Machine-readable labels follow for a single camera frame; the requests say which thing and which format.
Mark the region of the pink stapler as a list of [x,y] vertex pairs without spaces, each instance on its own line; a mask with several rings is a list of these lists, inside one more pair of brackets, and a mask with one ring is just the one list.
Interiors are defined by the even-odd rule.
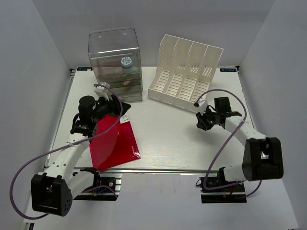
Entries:
[[128,86],[128,85],[131,84],[131,82],[132,82],[131,80],[124,81],[124,82],[123,82],[123,85],[124,85],[124,86]]

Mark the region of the red plastic folder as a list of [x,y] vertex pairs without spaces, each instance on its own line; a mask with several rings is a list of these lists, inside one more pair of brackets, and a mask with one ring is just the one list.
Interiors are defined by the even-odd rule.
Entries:
[[141,158],[127,114],[109,132],[92,139],[89,148],[93,167],[102,172]]

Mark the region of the clear plastic drawer cabinet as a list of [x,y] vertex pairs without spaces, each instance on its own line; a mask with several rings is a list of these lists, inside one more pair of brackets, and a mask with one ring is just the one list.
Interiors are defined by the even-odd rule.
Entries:
[[[88,39],[88,57],[98,83],[106,82],[118,97],[127,103],[142,101],[141,53],[133,28],[93,31]],[[132,59],[132,71],[124,72],[121,59]],[[131,84],[124,86],[124,81]]]

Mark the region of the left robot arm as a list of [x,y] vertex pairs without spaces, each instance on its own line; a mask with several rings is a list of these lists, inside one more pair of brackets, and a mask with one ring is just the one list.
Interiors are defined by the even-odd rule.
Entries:
[[86,189],[97,191],[101,187],[98,167],[82,168],[77,173],[73,173],[73,169],[92,143],[101,146],[99,157],[109,157],[118,138],[120,118],[130,108],[130,104],[115,95],[98,100],[84,96],[79,100],[67,148],[60,151],[51,166],[31,180],[34,211],[63,217],[75,197]]

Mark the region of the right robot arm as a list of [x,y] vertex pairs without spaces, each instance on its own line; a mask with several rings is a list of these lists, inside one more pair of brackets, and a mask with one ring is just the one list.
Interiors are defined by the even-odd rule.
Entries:
[[196,113],[197,128],[208,131],[221,126],[244,147],[242,163],[221,167],[215,177],[206,175],[205,190],[228,191],[244,181],[281,179],[284,175],[282,145],[278,138],[267,137],[247,123],[244,116],[233,111],[228,97],[214,100],[214,107],[206,106]]

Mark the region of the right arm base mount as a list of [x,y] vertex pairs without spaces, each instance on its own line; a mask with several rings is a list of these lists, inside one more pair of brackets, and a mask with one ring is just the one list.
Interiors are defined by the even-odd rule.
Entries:
[[206,190],[203,186],[203,182],[204,177],[200,177],[195,183],[195,186],[201,189],[202,204],[234,204],[247,202],[243,184],[217,190]]

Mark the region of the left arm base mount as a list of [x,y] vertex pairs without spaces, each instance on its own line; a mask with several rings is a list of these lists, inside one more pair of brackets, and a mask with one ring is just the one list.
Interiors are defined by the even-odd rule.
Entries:
[[74,200],[116,201],[121,189],[121,174],[104,173],[97,185],[89,187]]

